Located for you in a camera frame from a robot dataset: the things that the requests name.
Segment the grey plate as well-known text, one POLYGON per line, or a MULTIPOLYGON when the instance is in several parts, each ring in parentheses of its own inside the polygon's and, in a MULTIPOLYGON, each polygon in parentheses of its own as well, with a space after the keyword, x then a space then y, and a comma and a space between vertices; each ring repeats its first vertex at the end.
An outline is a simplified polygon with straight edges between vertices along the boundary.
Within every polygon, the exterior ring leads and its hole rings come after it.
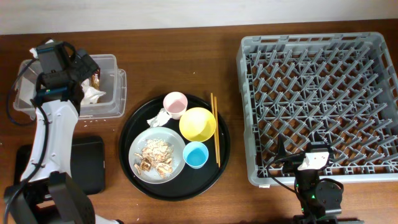
POLYGON ((182 169, 185 166, 185 161, 182 157, 183 149, 185 148, 185 143, 182 137, 172 129, 156 127, 149 128, 142 133, 140 133, 132 142, 129 153, 128 153, 128 164, 134 175, 148 184, 164 184, 166 182, 171 181, 176 178, 182 169), (151 169, 149 172, 142 171, 141 175, 138 174, 138 171, 134 168, 134 164, 140 163, 140 159, 135 156, 135 153, 141 153, 142 149, 146 145, 147 139, 155 139, 159 138, 167 143, 171 144, 174 152, 172 153, 172 163, 171 166, 173 168, 173 172, 171 174, 167 174, 165 179, 161 178, 160 175, 156 172, 156 170, 151 169))

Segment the gold snack wrapper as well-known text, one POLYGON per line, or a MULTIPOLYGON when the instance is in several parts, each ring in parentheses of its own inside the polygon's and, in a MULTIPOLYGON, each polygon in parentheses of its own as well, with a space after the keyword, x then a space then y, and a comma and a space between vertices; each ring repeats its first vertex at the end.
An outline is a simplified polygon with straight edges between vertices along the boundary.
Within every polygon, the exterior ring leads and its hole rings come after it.
POLYGON ((96 90, 100 89, 100 70, 97 70, 92 74, 90 78, 90 86, 96 90))

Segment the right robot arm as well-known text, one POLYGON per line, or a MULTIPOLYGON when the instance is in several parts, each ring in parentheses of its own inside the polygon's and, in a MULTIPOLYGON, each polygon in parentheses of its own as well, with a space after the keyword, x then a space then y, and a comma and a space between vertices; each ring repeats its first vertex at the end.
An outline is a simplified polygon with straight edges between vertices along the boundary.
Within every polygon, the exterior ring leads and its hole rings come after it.
POLYGON ((313 137, 306 150, 287 155, 284 137, 278 135, 275 161, 282 164, 284 173, 295 176, 293 192, 302 214, 293 217, 294 223, 338 223, 336 216, 341 214, 344 187, 334 179, 320 178, 319 172, 331 164, 333 150, 318 133, 313 137))

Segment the food scraps pile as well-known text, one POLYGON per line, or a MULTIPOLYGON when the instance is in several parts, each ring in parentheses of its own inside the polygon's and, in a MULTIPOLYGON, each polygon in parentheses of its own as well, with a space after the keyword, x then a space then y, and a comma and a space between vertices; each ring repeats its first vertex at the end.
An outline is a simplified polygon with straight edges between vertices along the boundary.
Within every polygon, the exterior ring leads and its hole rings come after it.
POLYGON ((147 139, 142 152, 134 154, 141 160, 140 163, 134 164, 134 168, 139 175, 141 175, 142 171, 149 172, 154 169, 161 178, 165 179, 167 174, 173 172, 171 166, 173 152, 172 145, 166 141, 159 138, 147 139))

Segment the wooden chopstick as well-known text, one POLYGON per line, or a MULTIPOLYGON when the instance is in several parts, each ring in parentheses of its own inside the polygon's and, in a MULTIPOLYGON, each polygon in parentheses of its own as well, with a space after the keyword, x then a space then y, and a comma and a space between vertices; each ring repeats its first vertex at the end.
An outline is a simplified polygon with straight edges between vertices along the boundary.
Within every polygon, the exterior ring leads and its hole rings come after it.
POLYGON ((215 131, 215 140, 216 140, 216 152, 217 152, 217 164, 218 168, 221 167, 221 159, 220 159, 220 136, 219 136, 219 124, 218 124, 218 107, 217 107, 217 97, 213 97, 214 104, 214 112, 215 112, 215 121, 216 121, 216 131, 215 131))
POLYGON ((216 139, 216 130, 217 130, 217 124, 216 124, 216 118, 215 118, 215 109, 214 109, 214 97, 213 93, 210 94, 210 100, 211 100, 211 113, 213 115, 213 139, 214 139, 214 144, 215 144, 215 159, 216 159, 216 164, 218 165, 218 150, 217 150, 217 139, 216 139))

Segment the pink cup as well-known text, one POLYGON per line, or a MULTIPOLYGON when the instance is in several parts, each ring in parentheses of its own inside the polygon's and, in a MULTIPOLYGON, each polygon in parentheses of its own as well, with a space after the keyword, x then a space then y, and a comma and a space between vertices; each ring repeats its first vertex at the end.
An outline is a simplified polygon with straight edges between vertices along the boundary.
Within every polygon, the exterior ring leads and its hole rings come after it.
POLYGON ((188 106, 187 97, 178 91, 168 93, 163 100, 163 107, 173 119, 180 119, 188 106))

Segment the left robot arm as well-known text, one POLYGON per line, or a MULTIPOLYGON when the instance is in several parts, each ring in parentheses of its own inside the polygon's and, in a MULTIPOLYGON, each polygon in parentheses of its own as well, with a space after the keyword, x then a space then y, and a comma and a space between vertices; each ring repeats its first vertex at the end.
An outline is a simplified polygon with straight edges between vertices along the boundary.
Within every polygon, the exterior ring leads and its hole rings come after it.
POLYGON ((83 49, 49 39, 33 48, 42 73, 31 103, 36 113, 32 151, 20 182, 4 191, 3 223, 109 223, 95 213, 73 181, 72 139, 84 92, 81 83, 100 70, 83 49))

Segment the blue cup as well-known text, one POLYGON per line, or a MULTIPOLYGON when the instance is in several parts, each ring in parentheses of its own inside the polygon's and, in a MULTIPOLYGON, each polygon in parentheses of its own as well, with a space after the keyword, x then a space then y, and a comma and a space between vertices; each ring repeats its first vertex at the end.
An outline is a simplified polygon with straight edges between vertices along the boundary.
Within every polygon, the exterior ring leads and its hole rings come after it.
POLYGON ((208 148, 198 141, 188 143, 183 150, 183 159, 193 169, 202 168, 209 158, 208 148))

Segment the white napkin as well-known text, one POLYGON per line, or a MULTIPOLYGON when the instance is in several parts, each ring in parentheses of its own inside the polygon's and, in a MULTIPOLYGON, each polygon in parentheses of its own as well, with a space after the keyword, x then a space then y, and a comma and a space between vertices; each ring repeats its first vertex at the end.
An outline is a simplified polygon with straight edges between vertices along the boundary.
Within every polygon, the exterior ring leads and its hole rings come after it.
POLYGON ((90 80, 86 79, 81 83, 84 97, 81 101, 81 105, 97 104, 99 98, 104 96, 106 92, 99 91, 90 85, 90 80))
POLYGON ((155 117, 147 120, 147 124, 150 128, 161 127, 165 125, 171 118, 172 117, 168 114, 167 110, 162 108, 155 117))

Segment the yellow bowl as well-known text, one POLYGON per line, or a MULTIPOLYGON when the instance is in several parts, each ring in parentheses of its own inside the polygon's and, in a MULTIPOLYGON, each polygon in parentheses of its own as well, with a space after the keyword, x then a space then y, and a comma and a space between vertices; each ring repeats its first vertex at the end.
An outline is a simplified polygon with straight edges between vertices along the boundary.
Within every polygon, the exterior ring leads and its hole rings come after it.
POLYGON ((179 130, 188 141, 204 142, 213 136, 213 115, 205 108, 187 110, 179 121, 179 130))

